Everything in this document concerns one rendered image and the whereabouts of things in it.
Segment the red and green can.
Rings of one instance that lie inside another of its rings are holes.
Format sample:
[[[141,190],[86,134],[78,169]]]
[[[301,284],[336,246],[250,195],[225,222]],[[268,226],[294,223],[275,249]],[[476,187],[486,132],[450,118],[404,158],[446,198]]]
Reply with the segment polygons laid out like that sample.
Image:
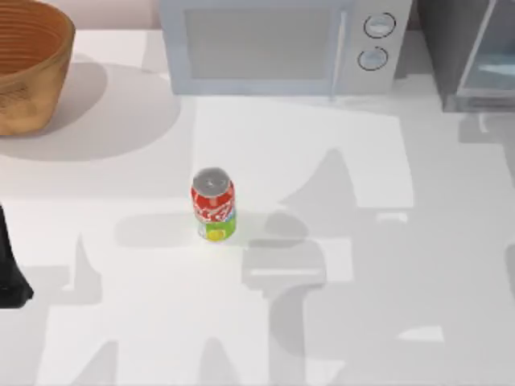
[[[219,167],[200,170],[190,189],[198,233],[208,241],[227,240],[236,230],[235,186]]]

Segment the microwave oven door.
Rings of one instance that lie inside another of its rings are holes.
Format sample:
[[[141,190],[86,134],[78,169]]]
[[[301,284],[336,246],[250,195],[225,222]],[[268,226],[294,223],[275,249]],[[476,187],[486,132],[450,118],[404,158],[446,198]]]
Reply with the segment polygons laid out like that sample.
[[[159,0],[179,95],[329,95],[351,0]]]

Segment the pale microwave oven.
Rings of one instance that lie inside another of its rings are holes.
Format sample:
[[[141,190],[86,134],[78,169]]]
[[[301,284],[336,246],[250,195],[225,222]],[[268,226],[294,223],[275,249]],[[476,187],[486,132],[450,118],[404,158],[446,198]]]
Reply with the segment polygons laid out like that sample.
[[[159,0],[173,91],[355,96],[393,83],[413,0]]]

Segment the round microwave knob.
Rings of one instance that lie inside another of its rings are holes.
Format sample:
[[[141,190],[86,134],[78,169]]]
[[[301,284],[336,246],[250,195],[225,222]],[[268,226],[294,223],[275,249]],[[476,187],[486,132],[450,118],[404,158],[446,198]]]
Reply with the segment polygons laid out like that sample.
[[[374,72],[383,68],[389,60],[389,53],[382,47],[374,47],[362,51],[357,58],[360,68],[367,72]]]
[[[396,24],[390,13],[374,14],[365,20],[364,31],[371,39],[383,39],[394,31]]]

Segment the grey cabinet with dark inside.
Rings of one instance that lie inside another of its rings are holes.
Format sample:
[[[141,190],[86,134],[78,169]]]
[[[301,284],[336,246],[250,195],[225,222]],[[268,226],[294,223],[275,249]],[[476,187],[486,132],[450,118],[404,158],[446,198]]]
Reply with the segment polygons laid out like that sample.
[[[515,0],[417,0],[443,111],[515,113]]]

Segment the brown woven basket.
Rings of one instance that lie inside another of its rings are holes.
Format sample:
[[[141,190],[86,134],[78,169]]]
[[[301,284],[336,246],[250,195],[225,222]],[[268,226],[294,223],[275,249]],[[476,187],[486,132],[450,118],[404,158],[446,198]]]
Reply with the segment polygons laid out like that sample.
[[[0,0],[0,136],[43,129],[62,92],[73,21],[39,0]]]

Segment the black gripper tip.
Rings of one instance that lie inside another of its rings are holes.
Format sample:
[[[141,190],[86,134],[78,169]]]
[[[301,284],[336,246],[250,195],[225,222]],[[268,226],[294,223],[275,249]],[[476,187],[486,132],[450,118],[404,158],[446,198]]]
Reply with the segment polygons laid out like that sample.
[[[10,244],[3,207],[0,205],[0,309],[19,309],[34,296],[23,276]]]

